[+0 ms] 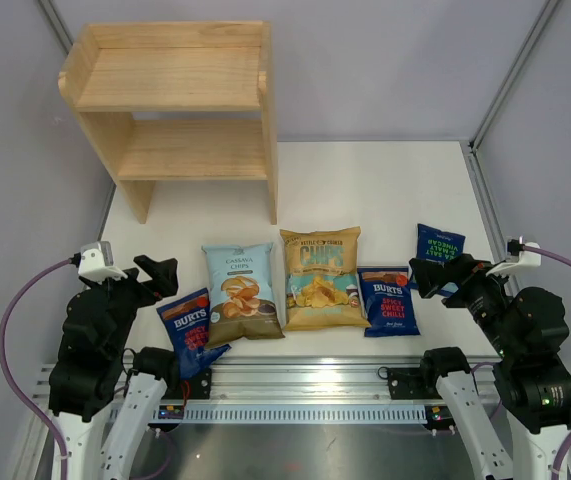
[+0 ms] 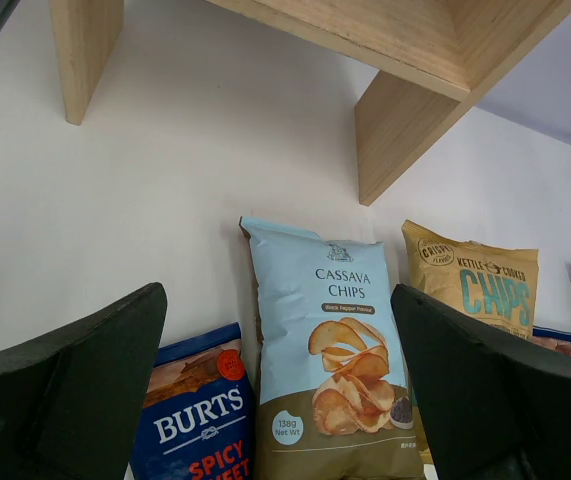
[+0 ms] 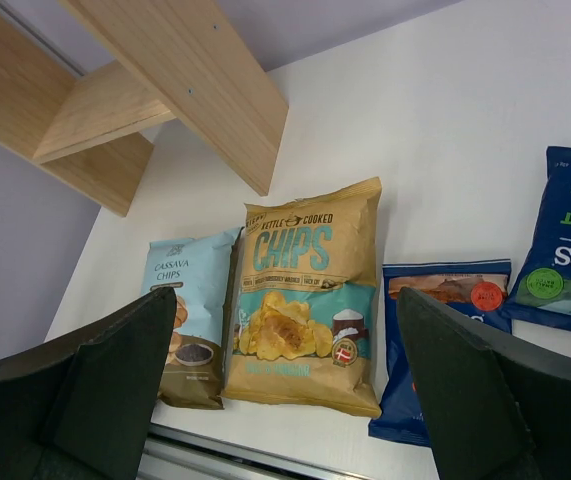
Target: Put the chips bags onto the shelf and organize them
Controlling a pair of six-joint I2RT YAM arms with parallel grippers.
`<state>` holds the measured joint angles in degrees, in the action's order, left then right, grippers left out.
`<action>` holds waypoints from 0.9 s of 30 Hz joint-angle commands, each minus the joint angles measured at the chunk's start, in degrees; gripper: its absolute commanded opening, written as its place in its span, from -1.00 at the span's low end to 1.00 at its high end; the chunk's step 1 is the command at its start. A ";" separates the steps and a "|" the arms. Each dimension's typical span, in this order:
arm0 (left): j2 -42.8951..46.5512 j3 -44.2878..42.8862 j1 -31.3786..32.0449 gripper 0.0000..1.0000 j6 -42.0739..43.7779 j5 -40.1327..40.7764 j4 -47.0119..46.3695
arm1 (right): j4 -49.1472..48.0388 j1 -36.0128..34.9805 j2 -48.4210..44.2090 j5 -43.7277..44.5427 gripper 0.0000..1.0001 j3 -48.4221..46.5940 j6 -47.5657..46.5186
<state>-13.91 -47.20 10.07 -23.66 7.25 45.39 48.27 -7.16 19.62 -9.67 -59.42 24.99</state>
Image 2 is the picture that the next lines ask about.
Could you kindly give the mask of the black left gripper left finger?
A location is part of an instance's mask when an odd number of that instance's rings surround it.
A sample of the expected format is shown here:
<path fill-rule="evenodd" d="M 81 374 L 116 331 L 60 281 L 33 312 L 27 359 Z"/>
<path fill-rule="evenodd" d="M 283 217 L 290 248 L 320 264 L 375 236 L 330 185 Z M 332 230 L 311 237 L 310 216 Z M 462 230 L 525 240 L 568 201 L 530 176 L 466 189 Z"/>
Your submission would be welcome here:
<path fill-rule="evenodd" d="M 167 311 L 150 283 L 0 351 L 0 479 L 121 479 Z"/>

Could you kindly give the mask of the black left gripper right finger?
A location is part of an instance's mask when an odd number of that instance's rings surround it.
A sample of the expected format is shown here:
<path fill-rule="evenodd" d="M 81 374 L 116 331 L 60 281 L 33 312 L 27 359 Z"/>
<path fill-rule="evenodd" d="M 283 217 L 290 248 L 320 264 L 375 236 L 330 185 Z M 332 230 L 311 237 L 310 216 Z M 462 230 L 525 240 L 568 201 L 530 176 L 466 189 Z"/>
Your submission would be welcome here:
<path fill-rule="evenodd" d="M 571 479 L 571 357 L 404 284 L 391 295 L 441 479 Z"/>

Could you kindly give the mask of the tan kettle cooked chips bag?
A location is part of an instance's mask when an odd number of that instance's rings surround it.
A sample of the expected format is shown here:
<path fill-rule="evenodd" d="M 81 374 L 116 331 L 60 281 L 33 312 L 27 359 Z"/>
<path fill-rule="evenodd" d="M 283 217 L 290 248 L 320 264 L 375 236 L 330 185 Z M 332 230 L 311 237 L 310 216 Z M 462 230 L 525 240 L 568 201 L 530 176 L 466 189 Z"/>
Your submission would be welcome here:
<path fill-rule="evenodd" d="M 401 227 L 410 285 L 484 324 L 529 340 L 537 249 L 503 249 L 445 238 L 407 220 Z"/>

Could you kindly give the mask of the blue Burts spicy chilli bag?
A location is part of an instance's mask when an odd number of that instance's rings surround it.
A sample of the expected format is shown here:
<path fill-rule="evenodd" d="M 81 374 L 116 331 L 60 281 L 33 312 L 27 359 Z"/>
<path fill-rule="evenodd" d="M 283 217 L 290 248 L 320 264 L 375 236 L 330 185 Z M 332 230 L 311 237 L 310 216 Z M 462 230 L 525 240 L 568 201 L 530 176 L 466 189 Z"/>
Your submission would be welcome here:
<path fill-rule="evenodd" d="M 135 479 L 250 479 L 255 396 L 237 323 L 158 350 L 130 468 Z"/>

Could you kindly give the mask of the light blue cassava chips bag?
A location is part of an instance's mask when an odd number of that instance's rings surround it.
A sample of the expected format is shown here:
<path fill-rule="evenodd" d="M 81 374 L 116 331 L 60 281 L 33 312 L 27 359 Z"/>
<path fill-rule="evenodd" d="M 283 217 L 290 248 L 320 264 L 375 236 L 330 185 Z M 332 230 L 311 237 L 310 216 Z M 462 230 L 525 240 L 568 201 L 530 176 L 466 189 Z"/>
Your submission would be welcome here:
<path fill-rule="evenodd" d="M 420 479 L 381 244 L 242 217 L 257 285 L 258 479 Z"/>

